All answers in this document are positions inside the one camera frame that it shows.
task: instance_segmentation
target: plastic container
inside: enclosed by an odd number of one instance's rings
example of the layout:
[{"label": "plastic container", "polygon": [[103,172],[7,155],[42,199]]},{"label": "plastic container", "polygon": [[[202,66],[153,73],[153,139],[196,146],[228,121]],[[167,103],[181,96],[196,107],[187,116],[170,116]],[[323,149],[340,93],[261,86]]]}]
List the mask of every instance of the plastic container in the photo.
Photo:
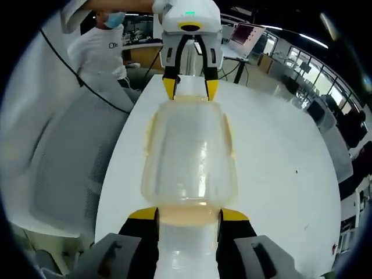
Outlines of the plastic container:
[{"label": "plastic container", "polygon": [[197,97],[163,103],[148,131],[146,154],[142,194],[168,212],[206,206],[215,220],[213,209],[237,194],[230,128],[218,103]]}]

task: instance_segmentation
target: gray chair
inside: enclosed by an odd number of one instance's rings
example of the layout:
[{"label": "gray chair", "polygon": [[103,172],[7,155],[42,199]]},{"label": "gray chair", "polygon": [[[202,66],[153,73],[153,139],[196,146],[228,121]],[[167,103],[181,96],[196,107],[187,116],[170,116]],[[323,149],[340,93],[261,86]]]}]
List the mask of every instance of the gray chair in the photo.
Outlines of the gray chair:
[{"label": "gray chair", "polygon": [[[133,103],[111,76],[90,86],[129,111]],[[54,227],[93,235],[103,180],[128,115],[85,87],[48,123],[31,162],[31,214]]]}]

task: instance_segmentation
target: white t-shirt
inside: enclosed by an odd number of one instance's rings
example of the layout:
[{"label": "white t-shirt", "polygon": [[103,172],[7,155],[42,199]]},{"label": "white t-shirt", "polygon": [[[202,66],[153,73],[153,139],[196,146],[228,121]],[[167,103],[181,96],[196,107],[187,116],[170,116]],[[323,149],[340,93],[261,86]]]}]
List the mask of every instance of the white t-shirt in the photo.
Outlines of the white t-shirt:
[{"label": "white t-shirt", "polygon": [[111,30],[94,27],[70,45],[73,69],[83,80],[88,82],[92,73],[112,73],[118,80],[127,77],[121,56],[123,31],[122,24]]},{"label": "white t-shirt", "polygon": [[[68,63],[63,33],[71,33],[89,14],[78,11],[86,0],[72,0],[42,27]],[[44,127],[80,89],[39,32],[8,82],[0,111],[0,190],[8,219],[31,231],[64,235],[29,214],[30,162]]]}]

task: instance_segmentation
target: wall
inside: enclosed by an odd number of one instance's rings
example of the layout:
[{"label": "wall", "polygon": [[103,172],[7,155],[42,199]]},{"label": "wall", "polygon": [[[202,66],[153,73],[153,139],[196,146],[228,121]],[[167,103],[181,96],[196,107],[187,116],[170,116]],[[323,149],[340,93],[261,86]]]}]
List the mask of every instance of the wall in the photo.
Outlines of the wall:
[{"label": "wall", "polygon": [[284,63],[284,60],[287,58],[291,46],[292,45],[286,40],[278,38],[278,42],[277,45],[275,46],[272,57]]}]

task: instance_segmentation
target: white table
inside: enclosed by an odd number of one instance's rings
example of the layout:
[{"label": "white table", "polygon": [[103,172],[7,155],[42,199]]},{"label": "white table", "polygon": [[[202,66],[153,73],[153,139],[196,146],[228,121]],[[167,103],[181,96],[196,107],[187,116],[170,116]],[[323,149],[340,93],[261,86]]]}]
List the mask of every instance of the white table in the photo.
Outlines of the white table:
[{"label": "white table", "polygon": [[[177,95],[205,95],[204,79],[181,76]],[[145,134],[167,94],[154,76],[135,105],[112,155],[96,221],[96,242],[118,233],[128,216],[150,207],[141,195]],[[236,152],[238,198],[246,214],[295,258],[304,275],[319,276],[334,261],[341,205],[327,147],[313,120],[271,95],[220,81],[216,102],[228,116]]]}]

